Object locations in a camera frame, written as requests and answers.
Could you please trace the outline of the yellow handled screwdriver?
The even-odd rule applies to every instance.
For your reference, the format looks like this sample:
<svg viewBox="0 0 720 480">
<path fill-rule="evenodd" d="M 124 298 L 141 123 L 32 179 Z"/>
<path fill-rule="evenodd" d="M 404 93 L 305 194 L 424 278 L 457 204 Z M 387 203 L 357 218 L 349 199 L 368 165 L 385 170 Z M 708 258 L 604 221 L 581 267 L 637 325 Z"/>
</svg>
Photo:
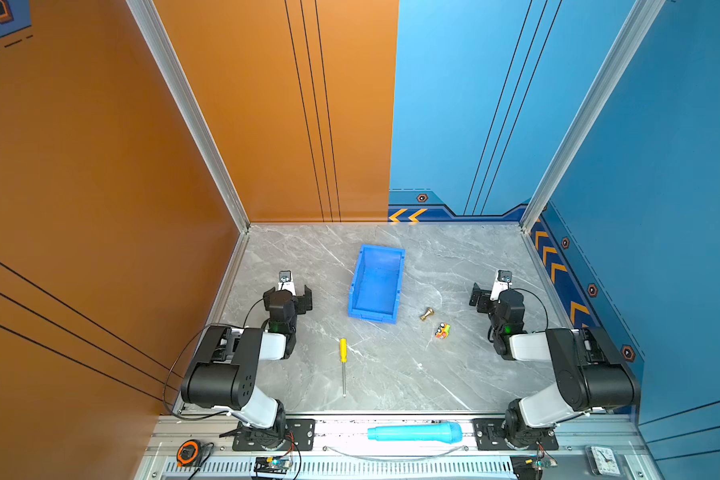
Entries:
<svg viewBox="0 0 720 480">
<path fill-rule="evenodd" d="M 347 396 L 347 370 L 346 364 L 348 360 L 347 340 L 342 338 L 339 342 L 340 362 L 342 367 L 342 396 Z"/>
</svg>

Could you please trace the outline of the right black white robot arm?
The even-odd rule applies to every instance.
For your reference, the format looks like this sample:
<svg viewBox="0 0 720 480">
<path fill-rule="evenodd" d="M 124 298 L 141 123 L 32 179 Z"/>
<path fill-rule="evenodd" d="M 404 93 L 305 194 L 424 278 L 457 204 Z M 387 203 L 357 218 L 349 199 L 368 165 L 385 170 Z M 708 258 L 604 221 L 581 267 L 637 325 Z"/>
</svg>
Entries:
<svg viewBox="0 0 720 480">
<path fill-rule="evenodd" d="M 488 316 L 489 343 L 504 360 L 548 362 L 554 382 L 539 392 L 511 401 L 504 420 L 485 433 L 509 447 L 542 445 L 555 427 L 594 409 L 615 410 L 639 403 L 640 386 L 602 328 L 525 329 L 523 293 L 508 282 L 491 289 L 474 284 L 469 304 Z"/>
</svg>

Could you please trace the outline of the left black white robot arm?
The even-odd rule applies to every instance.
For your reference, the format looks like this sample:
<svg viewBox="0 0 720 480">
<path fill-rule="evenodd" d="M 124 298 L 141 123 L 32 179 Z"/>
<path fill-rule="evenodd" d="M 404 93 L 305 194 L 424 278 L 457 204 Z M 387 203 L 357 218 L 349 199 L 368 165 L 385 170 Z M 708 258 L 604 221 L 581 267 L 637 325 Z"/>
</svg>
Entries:
<svg viewBox="0 0 720 480">
<path fill-rule="evenodd" d="M 312 290 L 301 295 L 273 288 L 262 301 L 269 318 L 260 327 L 216 324 L 202 334 L 180 388 L 181 399 L 198 407 L 229 414 L 238 427 L 226 432 L 245 450 L 288 448 L 283 403 L 256 386 L 262 361 L 290 358 L 297 343 L 298 317 L 313 309 Z"/>
</svg>

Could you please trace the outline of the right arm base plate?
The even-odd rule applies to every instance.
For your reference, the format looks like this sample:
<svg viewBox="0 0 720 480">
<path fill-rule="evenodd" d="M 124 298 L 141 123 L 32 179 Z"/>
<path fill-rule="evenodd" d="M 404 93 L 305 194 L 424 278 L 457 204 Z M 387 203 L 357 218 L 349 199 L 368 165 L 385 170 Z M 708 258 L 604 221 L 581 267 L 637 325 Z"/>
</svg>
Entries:
<svg viewBox="0 0 720 480">
<path fill-rule="evenodd" d="M 472 427 L 479 451 L 530 451 L 537 446 L 547 451 L 559 449 L 555 431 L 551 428 L 530 428 L 524 423 L 509 427 L 503 419 L 487 417 L 473 419 Z"/>
</svg>

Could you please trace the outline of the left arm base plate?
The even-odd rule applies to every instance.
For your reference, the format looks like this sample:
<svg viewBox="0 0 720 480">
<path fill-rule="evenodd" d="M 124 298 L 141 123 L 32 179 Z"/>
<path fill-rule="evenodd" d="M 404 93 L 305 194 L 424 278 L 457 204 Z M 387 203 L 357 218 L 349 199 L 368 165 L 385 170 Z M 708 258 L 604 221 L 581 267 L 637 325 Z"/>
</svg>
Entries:
<svg viewBox="0 0 720 480">
<path fill-rule="evenodd" d="M 233 437 L 235 452 L 285 452 L 291 448 L 309 452 L 314 445 L 315 421 L 287 418 L 284 424 L 269 429 L 247 427 L 239 422 Z"/>
</svg>

